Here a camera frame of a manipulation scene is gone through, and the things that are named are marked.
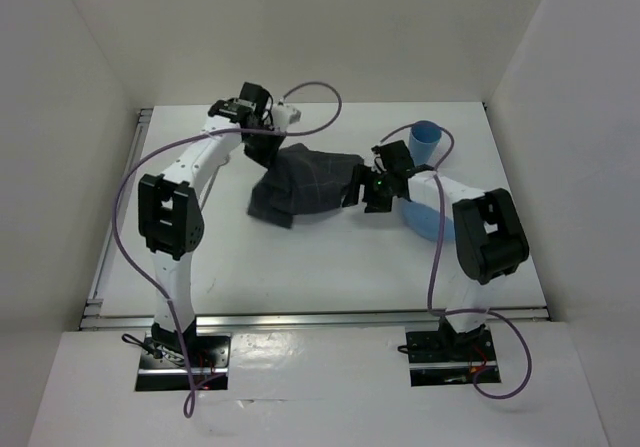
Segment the dark grey checked cloth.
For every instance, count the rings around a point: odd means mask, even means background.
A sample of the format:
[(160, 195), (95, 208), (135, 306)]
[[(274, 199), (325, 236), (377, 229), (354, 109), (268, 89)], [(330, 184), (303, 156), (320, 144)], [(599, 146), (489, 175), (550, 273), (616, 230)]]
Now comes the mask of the dark grey checked cloth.
[(283, 148), (253, 187), (247, 214), (290, 229), (300, 215), (339, 209), (353, 169), (363, 163), (357, 154), (314, 151), (301, 143)]

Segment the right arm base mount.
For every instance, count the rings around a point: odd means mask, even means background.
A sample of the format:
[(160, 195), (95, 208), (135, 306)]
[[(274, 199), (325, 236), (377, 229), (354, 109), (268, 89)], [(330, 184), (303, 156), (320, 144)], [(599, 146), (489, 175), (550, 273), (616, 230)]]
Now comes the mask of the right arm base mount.
[(481, 325), (467, 333), (456, 333), (440, 320), (430, 331), (408, 331), (397, 351), (407, 357), (412, 387), (453, 386), (501, 382), (490, 330)]

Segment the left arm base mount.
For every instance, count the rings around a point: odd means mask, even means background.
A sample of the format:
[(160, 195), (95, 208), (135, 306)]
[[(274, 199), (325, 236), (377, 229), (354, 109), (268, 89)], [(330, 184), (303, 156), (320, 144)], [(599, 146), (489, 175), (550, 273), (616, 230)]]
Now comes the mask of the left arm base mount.
[[(153, 341), (143, 340), (125, 333), (121, 340), (138, 347), (141, 355), (138, 364), (135, 390), (137, 392), (188, 391), (190, 384), (184, 357)], [(194, 384), (200, 391), (228, 389), (230, 335), (205, 335), (197, 337), (189, 352)]]

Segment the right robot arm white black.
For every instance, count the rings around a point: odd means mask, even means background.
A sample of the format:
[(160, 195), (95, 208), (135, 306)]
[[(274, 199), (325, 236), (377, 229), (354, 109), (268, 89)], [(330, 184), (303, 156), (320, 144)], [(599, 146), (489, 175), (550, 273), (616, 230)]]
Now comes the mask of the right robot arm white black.
[(496, 292), (529, 257), (529, 244), (511, 194), (483, 191), (452, 180), (436, 166), (417, 165), (403, 141), (378, 145), (372, 152), (381, 167), (358, 164), (343, 199), (345, 207), (365, 203), (367, 213), (387, 213), (395, 199), (430, 207), (438, 215), (438, 237), (427, 306), (433, 306), (444, 223), (454, 227), (458, 274), (453, 294), (439, 317), (436, 346), (448, 359), (460, 358), (482, 334)]

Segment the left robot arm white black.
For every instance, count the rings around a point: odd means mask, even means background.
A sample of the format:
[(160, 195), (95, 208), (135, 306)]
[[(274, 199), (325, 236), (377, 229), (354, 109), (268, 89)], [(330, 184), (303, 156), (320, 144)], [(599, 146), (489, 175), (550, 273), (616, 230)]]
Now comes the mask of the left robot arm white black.
[(207, 112), (202, 138), (157, 175), (138, 182), (138, 230), (151, 252), (157, 294), (152, 339), (176, 366), (198, 354), (196, 316), (191, 299), (193, 252), (204, 236), (200, 196), (231, 152), (242, 146), (250, 159), (267, 167), (283, 133), (300, 111), (279, 101), (270, 105), (266, 89), (246, 83), (236, 98), (216, 101)]

